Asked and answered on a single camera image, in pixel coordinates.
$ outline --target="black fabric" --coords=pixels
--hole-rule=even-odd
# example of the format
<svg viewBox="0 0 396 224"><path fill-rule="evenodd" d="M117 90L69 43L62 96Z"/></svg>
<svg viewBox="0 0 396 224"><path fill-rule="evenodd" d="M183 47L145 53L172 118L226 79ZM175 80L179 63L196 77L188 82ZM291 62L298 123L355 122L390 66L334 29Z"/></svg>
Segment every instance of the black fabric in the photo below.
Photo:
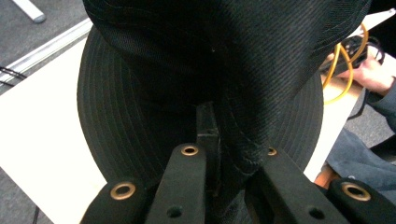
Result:
<svg viewBox="0 0 396 224"><path fill-rule="evenodd" d="M374 0L369 12L371 14L390 10L391 8L396 8L396 2L394 0ZM396 16L387 19L370 30L370 35L378 38L381 42L382 49L393 57L396 57L395 30Z"/></svg>
<svg viewBox="0 0 396 224"><path fill-rule="evenodd" d="M370 149L382 160L396 165L396 134Z"/></svg>
<svg viewBox="0 0 396 224"><path fill-rule="evenodd" d="M396 133L396 82L393 82L389 92L385 97L375 92L370 92L367 103L373 109L385 116L389 127Z"/></svg>
<svg viewBox="0 0 396 224"><path fill-rule="evenodd" d="M268 147L302 170L309 162L323 109L316 70L369 4L85 0L95 27L78 111L106 180L158 183L172 149L195 140L196 106L214 101L222 184L209 221L241 223L241 189Z"/></svg>

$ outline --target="white table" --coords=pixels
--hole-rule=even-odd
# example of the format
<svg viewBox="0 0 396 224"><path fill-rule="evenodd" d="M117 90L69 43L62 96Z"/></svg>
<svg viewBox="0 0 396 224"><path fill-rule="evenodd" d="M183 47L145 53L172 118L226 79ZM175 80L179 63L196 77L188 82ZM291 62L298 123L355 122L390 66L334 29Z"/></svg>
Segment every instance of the white table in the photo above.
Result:
<svg viewBox="0 0 396 224"><path fill-rule="evenodd" d="M106 183L78 120L84 44L0 97L0 166L54 223L79 223Z"/></svg>

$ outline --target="hat brim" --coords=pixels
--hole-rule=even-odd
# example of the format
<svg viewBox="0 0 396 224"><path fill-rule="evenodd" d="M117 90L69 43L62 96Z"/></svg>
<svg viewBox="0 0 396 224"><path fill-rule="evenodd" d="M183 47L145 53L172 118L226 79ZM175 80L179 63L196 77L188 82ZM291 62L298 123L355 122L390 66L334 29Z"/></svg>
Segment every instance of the hat brim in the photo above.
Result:
<svg viewBox="0 0 396 224"><path fill-rule="evenodd" d="M136 99L136 82L131 68L93 27L78 79L82 130L107 181L133 175L152 186L161 178L172 148L153 146L153 131L146 123L149 118L144 118ZM272 146L284 149L302 170L318 141L322 98L320 76L314 75L280 111L282 120L271 136Z"/></svg>

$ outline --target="screw hole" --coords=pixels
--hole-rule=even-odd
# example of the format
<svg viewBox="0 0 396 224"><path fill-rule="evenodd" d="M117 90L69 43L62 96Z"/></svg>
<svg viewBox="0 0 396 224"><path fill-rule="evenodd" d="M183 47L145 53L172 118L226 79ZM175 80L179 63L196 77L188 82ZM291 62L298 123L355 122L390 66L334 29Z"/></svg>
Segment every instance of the screw hole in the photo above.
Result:
<svg viewBox="0 0 396 224"><path fill-rule="evenodd" d="M354 195L356 195L358 197L363 197L364 196L363 191L361 191L359 189L356 189L356 188L353 188L353 187L347 189L347 191L349 191L351 194L354 194Z"/></svg>
<svg viewBox="0 0 396 224"><path fill-rule="evenodd" d="M117 193L118 195L121 195L121 194L127 193L129 190L131 190L131 189L129 188L129 186L122 186L122 187L120 187L119 189L116 189L116 193Z"/></svg>
<svg viewBox="0 0 396 224"><path fill-rule="evenodd" d="M324 219L323 212L320 209L317 209L317 208L311 208L309 210L309 215L311 215L311 217L314 217L315 219L319 219L319 220Z"/></svg>
<svg viewBox="0 0 396 224"><path fill-rule="evenodd" d="M186 150L184 150L184 151L187 152L187 153L192 153L192 152L195 151L195 149L192 148L192 147L189 147L189 148L186 148Z"/></svg>
<svg viewBox="0 0 396 224"><path fill-rule="evenodd" d="M181 206L174 205L168 209L168 211L166 212L166 215L168 215L168 217L171 217L171 218L181 217L181 214L182 214L181 211L182 211Z"/></svg>

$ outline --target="metal grommet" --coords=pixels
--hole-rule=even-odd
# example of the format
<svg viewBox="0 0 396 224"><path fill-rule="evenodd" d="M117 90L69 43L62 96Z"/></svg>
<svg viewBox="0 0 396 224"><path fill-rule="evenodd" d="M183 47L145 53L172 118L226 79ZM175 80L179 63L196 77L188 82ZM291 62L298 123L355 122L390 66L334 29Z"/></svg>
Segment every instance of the metal grommet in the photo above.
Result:
<svg viewBox="0 0 396 224"><path fill-rule="evenodd" d="M269 152L268 152L268 156L275 156L277 151L276 149L274 149L273 147L269 147Z"/></svg>
<svg viewBox="0 0 396 224"><path fill-rule="evenodd" d="M181 154L185 156L194 156L198 153L198 147L195 146L186 146L181 149Z"/></svg>
<svg viewBox="0 0 396 224"><path fill-rule="evenodd" d="M114 200L125 200L134 195L136 187L131 182L120 182L110 191Z"/></svg>
<svg viewBox="0 0 396 224"><path fill-rule="evenodd" d="M364 188L353 184L353 183L343 183L342 184L342 190L343 192L349 196L350 198L353 198L355 200L361 201L361 202L367 202L371 200L371 195L370 193L365 190Z"/></svg>

